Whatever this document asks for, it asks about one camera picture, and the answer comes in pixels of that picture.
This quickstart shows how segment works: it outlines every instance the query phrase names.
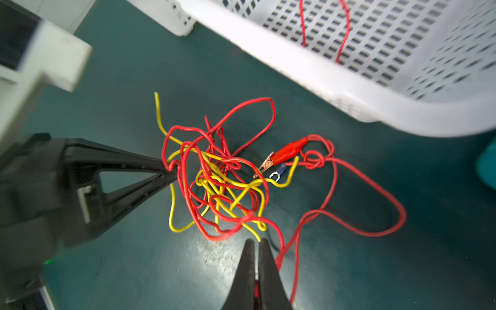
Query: black clamp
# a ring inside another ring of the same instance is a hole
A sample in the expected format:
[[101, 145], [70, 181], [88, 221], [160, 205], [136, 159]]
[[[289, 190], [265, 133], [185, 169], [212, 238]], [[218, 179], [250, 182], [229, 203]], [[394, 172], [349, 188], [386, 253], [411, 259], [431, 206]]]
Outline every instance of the black clamp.
[[[105, 193], [102, 171], [151, 172]], [[159, 159], [83, 139], [31, 136], [0, 157], [0, 287], [15, 300], [41, 287], [57, 244], [92, 240], [176, 180]]]
[[258, 281], [255, 280], [255, 244], [248, 239], [241, 254], [233, 285], [222, 310], [292, 310], [279, 271], [263, 238], [258, 253]]

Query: yellow wire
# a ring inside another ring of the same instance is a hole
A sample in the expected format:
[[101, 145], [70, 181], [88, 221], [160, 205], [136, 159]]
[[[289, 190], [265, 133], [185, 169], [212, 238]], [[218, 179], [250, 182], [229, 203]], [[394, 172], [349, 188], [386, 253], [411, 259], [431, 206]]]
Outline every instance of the yellow wire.
[[[165, 131], [164, 127], [162, 126], [162, 119], [161, 119], [161, 116], [160, 116], [160, 100], [159, 100], [159, 97], [158, 97], [158, 93], [157, 92], [155, 92], [155, 107], [156, 107], [158, 127], [160, 128], [160, 131], [165, 136], [167, 136], [167, 132]], [[170, 136], [170, 140], [174, 141], [175, 143], [179, 144], [180, 146], [183, 145], [183, 142], [182, 141], [174, 138], [173, 136]], [[174, 157], [176, 157], [177, 155], [180, 154], [180, 152], [181, 152], [181, 150], [178, 150], [178, 151], [172, 153], [169, 156], [169, 158], [167, 158], [167, 162], [170, 163]], [[212, 179], [217, 180], [220, 183], [228, 183], [228, 184], [232, 184], [234, 186], [243, 188], [243, 191], [238, 196], [236, 196], [234, 194], [234, 192], [229, 187], [224, 187], [224, 186], [217, 187], [215, 184], [213, 184], [209, 180], [206, 180], [206, 179], [200, 180], [200, 177], [203, 174], [203, 170], [200, 170], [196, 174], [195, 183], [196, 183], [197, 186], [201, 186], [201, 187], [203, 187], [206, 190], [206, 192], [207, 192], [207, 201], [210, 201], [210, 197], [213, 196], [213, 195], [220, 195], [220, 196], [223, 196], [223, 197], [228, 198], [227, 196], [225, 196], [223, 194], [224, 193], [224, 190], [226, 189], [228, 191], [229, 195], [231, 195], [231, 197], [233, 198], [232, 199], [233, 202], [231, 203], [231, 205], [229, 207], [227, 207], [222, 200], [220, 200], [218, 198], [215, 198], [215, 202], [216, 202], [215, 208], [217, 209], [217, 211], [220, 211], [220, 208], [222, 208], [222, 210], [224, 210], [229, 216], [231, 216], [233, 218], [238, 218], [236, 216], [236, 214], [234, 214], [232, 212], [233, 209], [240, 203], [240, 201], [250, 191], [250, 189], [253, 189], [257, 193], [260, 194], [260, 209], [258, 210], [258, 217], [262, 217], [263, 211], [265, 209], [265, 195], [263, 194], [263, 191], [260, 190], [258, 187], [263, 184], [263, 181], [261, 179], [256, 179], [256, 180], [253, 180], [252, 182], [250, 182], [249, 184], [236, 182], [236, 181], [228, 178], [226, 175], [224, 175], [221, 172], [221, 170], [219, 169], [219, 167], [217, 167], [216, 165], [214, 165], [214, 163], [210, 162], [208, 160], [208, 158], [207, 158], [207, 157], [210, 157], [210, 158], [213, 158], [215, 160], [222, 160], [221, 157], [216, 156], [216, 155], [213, 155], [213, 154], [210, 154], [210, 153], [206, 153], [206, 152], [202, 152], [202, 157], [205, 159], [205, 162], [210, 167], [210, 170], [212, 172], [212, 176], [211, 176]], [[273, 179], [265, 179], [265, 180], [268, 183], [271, 183], [272, 185], [274, 185], [276, 187], [279, 187], [279, 188], [287, 187], [291, 183], [291, 180], [293, 179], [293, 174], [295, 172], [295, 169], [296, 169], [296, 167], [298, 165], [299, 160], [300, 160], [300, 158], [298, 156], [296, 156], [295, 159], [294, 159], [293, 165], [291, 166], [291, 169], [289, 170], [289, 174], [288, 174], [288, 178], [286, 179], [286, 182], [280, 184], [280, 183], [275, 182]], [[193, 226], [194, 225], [194, 221], [192, 221], [191, 223], [187, 224], [186, 226], [184, 226], [183, 228], [180, 228], [180, 229], [177, 229], [177, 228], [174, 227], [174, 225], [173, 225], [173, 218], [174, 218], [174, 210], [176, 208], [176, 191], [174, 189], [174, 185], [173, 184], [171, 184], [171, 194], [172, 194], [172, 203], [171, 203], [171, 213], [169, 215], [169, 227], [170, 227], [170, 229], [173, 232], [175, 232], [175, 233], [181, 233], [181, 232], [187, 230], [188, 228], [190, 228], [191, 226]], [[202, 211], [201, 216], [204, 216], [207, 213], [207, 211], [208, 211], [209, 208], [210, 208], [210, 206], [207, 205], [205, 207], [205, 209]], [[265, 231], [267, 229], [266, 224], [263, 223], [263, 222], [260, 222], [260, 221], [252, 221], [252, 222], [254, 222], [254, 223], [257, 224], [258, 229], [260, 231]], [[216, 224], [219, 224], [219, 218], [217, 216], [215, 216], [215, 223]], [[255, 238], [260, 242], [260, 240], [261, 240], [260, 239], [260, 236], [258, 235], [258, 233], [253, 228], [251, 228], [250, 226], [248, 226], [248, 224], [246, 224], [246, 223], [243, 223], [242, 225], [248, 231], [250, 231], [255, 236]]]

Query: white plastic basket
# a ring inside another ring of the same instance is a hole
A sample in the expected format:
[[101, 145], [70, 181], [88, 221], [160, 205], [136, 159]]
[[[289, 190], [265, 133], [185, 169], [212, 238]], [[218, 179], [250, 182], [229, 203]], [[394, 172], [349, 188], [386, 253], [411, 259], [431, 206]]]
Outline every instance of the white plastic basket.
[[494, 0], [347, 0], [341, 65], [338, 0], [304, 0], [305, 49], [298, 0], [129, 1], [176, 35], [201, 22], [361, 122], [436, 137], [496, 127]]

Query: red wire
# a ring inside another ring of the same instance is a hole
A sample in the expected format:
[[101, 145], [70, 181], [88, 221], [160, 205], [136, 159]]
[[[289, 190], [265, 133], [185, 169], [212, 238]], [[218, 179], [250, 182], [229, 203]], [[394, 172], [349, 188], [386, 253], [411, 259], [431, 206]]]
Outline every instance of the red wire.
[[[248, 106], [248, 105], [251, 105], [251, 104], [259, 103], [259, 102], [269, 102], [270, 103], [270, 106], [272, 109], [271, 121], [255, 137], [250, 139], [250, 141], [245, 143], [238, 150], [236, 150], [233, 154], [231, 154], [229, 151], [229, 148], [227, 146], [226, 139], [223, 136], [223, 129], [221, 127], [222, 124], [225, 121], [227, 121], [236, 111], [240, 110], [241, 108]], [[234, 186], [231, 184], [219, 183], [216, 180], [212, 179], [210, 167], [208, 166], [206, 161], [203, 159], [203, 157], [201, 155], [201, 150], [197, 145], [200, 141], [206, 139], [209, 143], [208, 147], [206, 148], [206, 152], [222, 157], [222, 160], [220, 162], [218, 162], [217, 164], [219, 164], [221, 171], [225, 175], [227, 175], [227, 173], [230, 172], [241, 183], [244, 183], [243, 179], [241, 179], [235, 171], [241, 169], [241, 164], [245, 164], [245, 165], [249, 166], [258, 175], [259, 178], [262, 179], [263, 186], [265, 188], [266, 203], [268, 203], [269, 202], [269, 188], [268, 188], [267, 181], [263, 178], [263, 175], [260, 173], [260, 171], [257, 169], [257, 167], [252, 162], [250, 162], [246, 159], [243, 159], [243, 158], [235, 157], [235, 155], [238, 154], [241, 150], [243, 150], [247, 146], [249, 146], [251, 143], [253, 143], [262, 134], [264, 134], [272, 126], [272, 124], [274, 124], [275, 116], [276, 116], [276, 111], [275, 111], [274, 101], [271, 98], [266, 97], [266, 98], [258, 98], [258, 99], [248, 100], [246, 102], [241, 103], [240, 105], [236, 106], [231, 111], [229, 111], [229, 113], [227, 113], [214, 127], [211, 126], [210, 122], [208, 121], [208, 118], [205, 117], [207, 132], [205, 132], [199, 128], [195, 128], [195, 127], [173, 126], [169, 130], [169, 133], [167, 134], [167, 136], [165, 137], [165, 140], [164, 140], [164, 145], [162, 148], [162, 161], [163, 161], [164, 166], [167, 170], [172, 171], [174, 168], [177, 169], [179, 187], [181, 188], [181, 192], [182, 192], [182, 194], [186, 200], [188, 210], [189, 210], [191, 217], [193, 218], [193, 221], [195, 222], [196, 226], [198, 227], [200, 232], [205, 236], [205, 238], [207, 240], [222, 241], [222, 240], [228, 239], [232, 235], [237, 233], [242, 228], [242, 224], [246, 223], [246, 222], [260, 221], [260, 222], [266, 223], [275, 229], [275, 231], [277, 232], [277, 235], [279, 237], [281, 252], [277, 256], [277, 258], [275, 259], [277, 268], [279, 270], [281, 269], [284, 255], [288, 252], [288, 250], [291, 248], [291, 246], [293, 244], [295, 245], [295, 276], [294, 276], [294, 284], [293, 284], [293, 289], [292, 289], [291, 299], [290, 299], [290, 302], [293, 303], [295, 296], [296, 296], [296, 291], [298, 288], [299, 261], [300, 261], [300, 255], [299, 255], [300, 235], [301, 235], [301, 230], [302, 230], [304, 225], [306, 225], [307, 223], [312, 221], [319, 214], [322, 214], [322, 215], [325, 215], [325, 216], [332, 218], [333, 220], [335, 220], [339, 224], [343, 225], [347, 229], [349, 229], [349, 230], [351, 230], [351, 231], [353, 231], [359, 235], [367, 236], [367, 237], [381, 237], [381, 236], [385, 236], [385, 235], [388, 235], [388, 234], [391, 234], [391, 233], [394, 233], [395, 231], [397, 231], [406, 221], [406, 212], [405, 212], [405, 208], [403, 207], [403, 205], [393, 195], [391, 195], [388, 191], [383, 189], [379, 184], [375, 183], [372, 179], [367, 177], [365, 174], [360, 172], [357, 168], [355, 168], [351, 164], [345, 162], [342, 159], [338, 159], [338, 158], [333, 157], [334, 145], [332, 144], [332, 142], [330, 140], [324, 139], [323, 137], [321, 137], [320, 135], [317, 135], [317, 134], [309, 135], [307, 137], [308, 140], [309, 141], [318, 141], [318, 142], [323, 143], [328, 154], [323, 156], [321, 153], [319, 153], [315, 150], [309, 150], [306, 153], [303, 153], [303, 151], [302, 151], [301, 156], [302, 156], [303, 160], [301, 162], [299, 162], [298, 165], [304, 166], [309, 170], [313, 170], [316, 168], [322, 168], [326, 162], [331, 162], [332, 166], [333, 166], [333, 170], [334, 170], [334, 176], [333, 176], [333, 180], [332, 180], [331, 189], [329, 190], [329, 193], [327, 194], [326, 199], [324, 200], [324, 202], [322, 203], [322, 205], [320, 206], [319, 209], [308, 211], [307, 213], [305, 213], [303, 215], [303, 217], [301, 218], [301, 220], [298, 224], [298, 227], [296, 228], [292, 238], [290, 239], [290, 241], [287, 244], [284, 243], [284, 237], [282, 235], [282, 232], [274, 222], [272, 222], [271, 220], [269, 220], [267, 218], [261, 218], [261, 217], [256, 216], [256, 212], [260, 208], [260, 199], [258, 198], [258, 194], [256, 193], [255, 190], [251, 189], [249, 191], [250, 196], [251, 196], [251, 208], [250, 209], [242, 206], [241, 204], [236, 205], [237, 208], [241, 209], [243, 212], [246, 213], [246, 216], [244, 216], [242, 218], [227, 217], [215, 209], [214, 202], [213, 202], [214, 199], [219, 199], [219, 200], [225, 201], [227, 203], [232, 203], [233, 202], [232, 200], [230, 200], [230, 199], [228, 199], [222, 195], [213, 195], [210, 197], [209, 201], [206, 201], [206, 199], [207, 199], [206, 194], [204, 194], [203, 199], [201, 199], [196, 194], [194, 194], [192, 187], [195, 184], [195, 182], [190, 183], [188, 181], [187, 171], [186, 171], [187, 160], [188, 160], [188, 157], [189, 157], [191, 150], [193, 150], [193, 149], [195, 149], [197, 151], [198, 160], [200, 161], [201, 169], [204, 171], [203, 174], [200, 176], [201, 179], [209, 180], [210, 182], [212, 182], [216, 186], [229, 187], [229, 188], [234, 188], [234, 189], [243, 189], [242, 187]], [[165, 157], [165, 153], [167, 150], [167, 145], [168, 145], [169, 139], [175, 130], [195, 131], [195, 132], [198, 132], [200, 134], [200, 136], [192, 142], [191, 141], [184, 142], [183, 146], [186, 146], [187, 148], [186, 148], [186, 150], [184, 150], [184, 147], [181, 147], [180, 159], [179, 160], [175, 159], [175, 160], [172, 160], [170, 163], [168, 163], [166, 160], [166, 157]], [[220, 139], [220, 147], [215, 144], [214, 134], [216, 134]], [[293, 164], [292, 162], [286, 163], [287, 166], [291, 166], [292, 164]], [[399, 213], [398, 222], [393, 227], [386, 229], [384, 231], [381, 231], [381, 232], [366, 232], [366, 231], [362, 231], [362, 230], [346, 223], [341, 218], [339, 218], [337, 215], [323, 210], [326, 207], [326, 205], [329, 203], [329, 201], [330, 201], [330, 199], [334, 193], [334, 190], [336, 189], [337, 164], [340, 164], [340, 165], [348, 168], [349, 170], [351, 170], [353, 173], [355, 173], [357, 176], [359, 176], [362, 180], [364, 180], [367, 184], [372, 186], [372, 188], [374, 188], [380, 194], [382, 194], [386, 199], [391, 201], [391, 203], [396, 207], [396, 209], [398, 210], [398, 213]], [[219, 219], [221, 219], [222, 221], [227, 222], [227, 223], [233, 223], [234, 226], [231, 229], [221, 229], [218, 224], [203, 218], [200, 214], [199, 208], [201, 208], [207, 204], [210, 206], [210, 209], [212, 210], [212, 212], [217, 217], [219, 217]], [[203, 225], [213, 227], [215, 229], [215, 231], [217, 232], [216, 235], [209, 234]]]
[[[307, 47], [307, 30], [305, 28], [303, 1], [304, 0], [300, 0], [300, 20], [302, 22], [302, 36], [303, 36], [302, 45], [305, 48], [305, 47]], [[345, 11], [345, 15], [346, 15], [346, 35], [344, 36], [344, 39], [341, 42], [341, 46], [339, 47], [338, 55], [336, 57], [336, 63], [339, 63], [339, 60], [341, 59], [341, 54], [343, 53], [343, 48], [346, 45], [346, 41], [348, 40], [348, 37], [350, 35], [350, 31], [351, 31], [350, 9], [348, 8], [348, 5], [346, 4], [345, 0], [339, 0], [339, 3], [341, 3], [341, 6], [343, 7], [343, 10]]]

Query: red wire in basket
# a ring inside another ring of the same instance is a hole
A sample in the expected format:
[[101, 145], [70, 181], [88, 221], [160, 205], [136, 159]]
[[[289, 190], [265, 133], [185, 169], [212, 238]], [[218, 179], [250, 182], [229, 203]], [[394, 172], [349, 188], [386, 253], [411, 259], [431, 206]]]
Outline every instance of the red wire in basket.
[[[304, 16], [304, 10], [303, 10], [303, 1], [300, 0], [300, 20], [302, 21], [302, 35], [303, 35], [303, 47], [307, 47], [307, 30], [305, 28], [305, 16]], [[345, 0], [339, 0], [339, 3], [341, 3], [341, 6], [343, 6], [343, 10], [345, 11], [346, 15], [346, 34], [344, 36], [343, 42], [341, 42], [341, 46], [339, 47], [338, 55], [336, 57], [336, 63], [339, 63], [339, 60], [341, 59], [341, 54], [343, 53], [343, 48], [346, 44], [346, 40], [348, 40], [348, 36], [350, 35], [351, 31], [351, 18], [350, 18], [350, 9], [348, 8], [348, 5], [346, 5]]]

